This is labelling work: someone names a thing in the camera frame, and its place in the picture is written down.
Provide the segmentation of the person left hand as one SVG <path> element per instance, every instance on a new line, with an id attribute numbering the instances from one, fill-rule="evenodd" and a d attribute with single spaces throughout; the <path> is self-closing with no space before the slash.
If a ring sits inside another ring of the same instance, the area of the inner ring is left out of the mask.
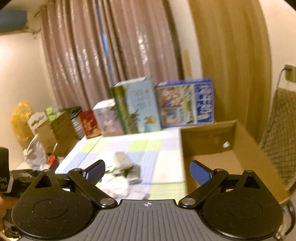
<path id="1" fill-rule="evenodd" d="M 12 210 L 18 198 L 11 196 L 0 196 L 0 231 L 4 229 L 4 217 L 8 210 Z"/>

